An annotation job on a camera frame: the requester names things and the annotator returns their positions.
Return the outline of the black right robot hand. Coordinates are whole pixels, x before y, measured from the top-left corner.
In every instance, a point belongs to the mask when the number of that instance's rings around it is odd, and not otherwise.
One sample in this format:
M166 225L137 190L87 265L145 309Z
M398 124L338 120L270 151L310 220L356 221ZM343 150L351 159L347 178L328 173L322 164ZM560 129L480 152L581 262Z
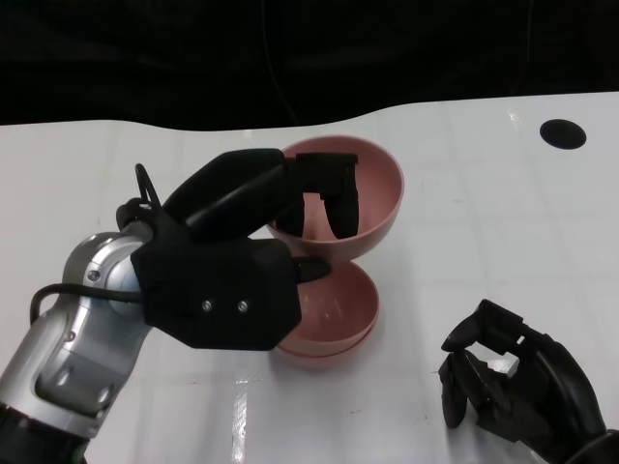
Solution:
M615 463L608 428L587 376L570 352L521 316L489 300L441 346L444 421L455 429L467 408L482 429L521 442L547 463Z

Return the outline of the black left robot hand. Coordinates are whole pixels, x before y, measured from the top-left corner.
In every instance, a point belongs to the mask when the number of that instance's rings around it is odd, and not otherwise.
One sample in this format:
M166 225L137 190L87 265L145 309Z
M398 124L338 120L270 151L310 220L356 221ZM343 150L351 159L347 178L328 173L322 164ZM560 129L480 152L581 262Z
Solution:
M263 283L272 277L290 284L329 276L325 258L293 257L276 240L254 241L249 235L272 222L301 237L305 199L315 193L323 202L331 231L353 238L359 229L354 153L302 153L279 149L224 153L202 167L165 201L168 215L186 228L188 243L161 255L162 276L178 280L239 284Z

